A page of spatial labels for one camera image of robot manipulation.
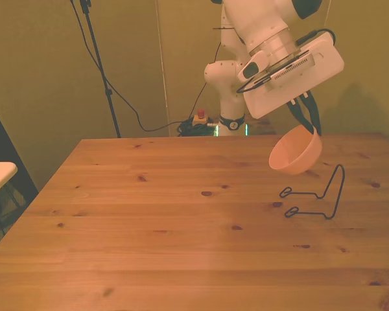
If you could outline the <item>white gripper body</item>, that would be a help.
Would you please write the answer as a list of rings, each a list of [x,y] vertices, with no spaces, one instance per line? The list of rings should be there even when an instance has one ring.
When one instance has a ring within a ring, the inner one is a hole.
[[[298,98],[344,69],[344,61],[324,32],[301,48],[298,58],[274,73],[246,86],[244,100],[255,119],[260,119],[280,106]]]

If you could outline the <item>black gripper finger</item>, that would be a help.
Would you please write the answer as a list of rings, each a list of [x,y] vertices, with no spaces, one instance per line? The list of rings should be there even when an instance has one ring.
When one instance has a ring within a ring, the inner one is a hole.
[[[300,103],[294,99],[287,103],[289,111],[292,113],[294,118],[311,134],[314,133],[313,125],[305,118]]]
[[[322,126],[320,123],[320,115],[318,111],[317,103],[314,99],[314,96],[310,91],[307,91],[300,95],[301,101],[304,103],[305,107],[309,111],[311,124],[316,128],[317,134],[322,135]]]

